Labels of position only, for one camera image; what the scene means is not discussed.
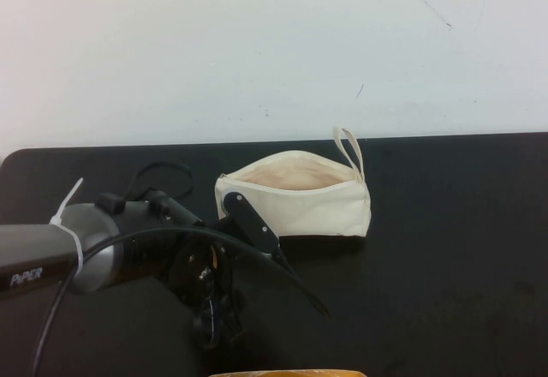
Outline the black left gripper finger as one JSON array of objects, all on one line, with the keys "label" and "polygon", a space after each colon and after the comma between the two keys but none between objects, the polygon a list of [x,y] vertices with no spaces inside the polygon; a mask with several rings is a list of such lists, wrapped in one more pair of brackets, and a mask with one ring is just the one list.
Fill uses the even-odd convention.
[{"label": "black left gripper finger", "polygon": [[234,343],[242,335],[240,306],[236,297],[226,295],[222,300],[223,338],[227,343]]},{"label": "black left gripper finger", "polygon": [[192,309],[194,339],[200,348],[215,348],[219,340],[217,307],[214,302],[202,302]]}]

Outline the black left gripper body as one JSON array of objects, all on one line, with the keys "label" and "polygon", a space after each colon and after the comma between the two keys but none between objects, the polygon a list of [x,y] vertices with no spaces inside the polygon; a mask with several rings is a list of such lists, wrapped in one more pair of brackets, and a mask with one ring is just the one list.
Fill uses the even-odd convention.
[{"label": "black left gripper body", "polygon": [[241,253],[224,241],[225,236],[241,238],[231,221],[211,227],[179,225],[176,254],[170,259],[170,290],[191,309],[232,309],[233,270]]}]

